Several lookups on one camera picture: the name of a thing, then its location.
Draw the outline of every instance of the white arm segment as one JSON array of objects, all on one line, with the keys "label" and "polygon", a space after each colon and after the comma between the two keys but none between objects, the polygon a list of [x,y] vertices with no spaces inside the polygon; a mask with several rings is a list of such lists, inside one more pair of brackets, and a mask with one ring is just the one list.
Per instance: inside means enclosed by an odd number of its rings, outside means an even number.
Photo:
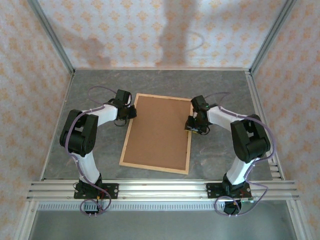
[{"label": "white arm segment", "polygon": [[255,159],[252,159],[251,162],[245,163],[241,161],[237,156],[235,156],[234,162],[230,170],[226,173],[226,177],[232,185],[238,185],[245,181],[245,174]]},{"label": "white arm segment", "polygon": [[217,124],[221,127],[223,127],[224,129],[227,129],[231,132],[231,127],[230,127],[230,123],[234,122],[234,121],[241,121],[243,120],[243,118],[238,118],[235,116],[231,116],[229,114],[226,114],[224,112],[222,112],[218,106],[212,107],[207,111],[207,117],[210,123],[212,124]]},{"label": "white arm segment", "polygon": [[[88,113],[98,116],[98,127],[106,122],[113,121],[117,118],[118,109],[115,106],[111,106],[108,104],[104,105],[104,108],[99,111],[94,111]],[[93,184],[96,183],[100,176],[100,172],[98,171],[94,159],[93,152],[89,152],[84,157],[80,156],[79,154],[75,154],[78,157],[79,160],[79,166],[83,172],[83,174],[86,176],[86,178]],[[86,180],[80,175],[80,180],[84,183],[87,183]]]},{"label": "white arm segment", "polygon": [[99,111],[88,113],[89,115],[93,114],[99,117],[98,127],[106,122],[115,120],[118,114],[118,108],[116,108],[115,106],[111,106],[109,104],[105,104],[103,106],[104,108]]}]

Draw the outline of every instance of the wooden frame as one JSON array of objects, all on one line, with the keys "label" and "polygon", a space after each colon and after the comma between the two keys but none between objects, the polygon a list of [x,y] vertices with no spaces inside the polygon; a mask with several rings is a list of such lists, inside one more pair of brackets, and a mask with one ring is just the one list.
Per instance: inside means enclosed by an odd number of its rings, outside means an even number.
[{"label": "wooden frame", "polygon": [[[160,95],[137,93],[136,96],[135,96],[134,105],[137,105],[139,96],[141,96],[141,97],[150,97],[150,98],[159,98],[159,99],[188,101],[188,102],[191,101],[191,99],[189,99],[189,98],[181,98],[181,97],[173,97],[173,96],[160,96]],[[191,107],[190,107],[190,115],[192,115],[192,114],[193,114],[193,107],[191,105]],[[192,132],[191,131],[188,132],[185,170],[124,162],[126,148],[127,148],[127,144],[128,144],[129,135],[130,135],[130,131],[131,131],[131,127],[132,127],[133,121],[134,121],[134,119],[130,119],[130,121],[129,121],[128,130],[127,130],[126,135],[125,135],[125,140],[124,140],[122,153],[121,153],[121,158],[120,158],[120,162],[119,162],[120,166],[139,168],[139,169],[147,169],[147,170],[154,170],[154,171],[161,171],[161,172],[168,172],[168,173],[175,173],[175,174],[185,174],[185,175],[189,174],[190,151],[191,151],[191,136],[192,136]]]}]

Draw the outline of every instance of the wall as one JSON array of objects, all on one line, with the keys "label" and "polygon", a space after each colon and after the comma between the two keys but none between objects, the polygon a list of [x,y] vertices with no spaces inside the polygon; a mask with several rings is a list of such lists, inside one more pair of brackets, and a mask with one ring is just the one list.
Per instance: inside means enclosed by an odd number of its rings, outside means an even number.
[{"label": "wall", "polygon": [[90,69],[249,68],[286,2],[39,1],[73,66]]},{"label": "wall", "polygon": [[298,0],[254,76],[287,179],[320,239],[320,4]]},{"label": "wall", "polygon": [[39,180],[70,76],[26,0],[0,1],[0,239]]}]

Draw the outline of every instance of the black mounting plate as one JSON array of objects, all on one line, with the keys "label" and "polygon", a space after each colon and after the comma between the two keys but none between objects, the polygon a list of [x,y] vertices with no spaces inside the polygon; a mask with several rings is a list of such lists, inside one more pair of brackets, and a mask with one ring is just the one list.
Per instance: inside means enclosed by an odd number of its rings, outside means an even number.
[{"label": "black mounting plate", "polygon": [[[119,194],[119,183],[102,183],[99,187],[106,190],[108,194],[110,194],[111,199],[118,199]],[[100,192],[100,199],[108,200],[108,197],[103,196],[104,194]],[[85,194],[83,195],[81,192],[74,192],[74,199],[97,199],[97,194]]]},{"label": "black mounting plate", "polygon": [[251,199],[251,189],[249,183],[245,182],[243,187],[238,188],[234,191],[232,191],[230,194],[226,194],[222,182],[209,182],[206,184],[206,193],[208,196],[208,199],[217,199],[221,196],[228,196],[234,199]]}]

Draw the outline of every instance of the cork board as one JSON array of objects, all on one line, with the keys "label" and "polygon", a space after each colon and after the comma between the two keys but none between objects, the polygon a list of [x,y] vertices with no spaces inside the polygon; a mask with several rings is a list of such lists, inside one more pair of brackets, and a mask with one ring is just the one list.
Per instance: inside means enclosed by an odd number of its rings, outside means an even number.
[{"label": "cork board", "polygon": [[192,115],[188,98],[137,93],[137,117],[131,119],[120,165],[177,174],[189,173]]}]

